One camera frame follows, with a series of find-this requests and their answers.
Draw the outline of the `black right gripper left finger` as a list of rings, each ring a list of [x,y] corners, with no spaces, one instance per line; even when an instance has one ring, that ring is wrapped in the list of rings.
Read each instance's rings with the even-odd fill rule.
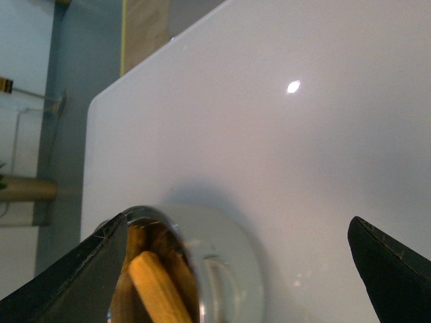
[[[127,247],[120,213],[1,300],[2,322],[106,322]]]

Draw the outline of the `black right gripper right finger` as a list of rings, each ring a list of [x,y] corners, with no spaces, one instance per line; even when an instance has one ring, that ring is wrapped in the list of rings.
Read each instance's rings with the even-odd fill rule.
[[[380,322],[430,321],[430,261],[360,217],[347,231],[352,258]]]

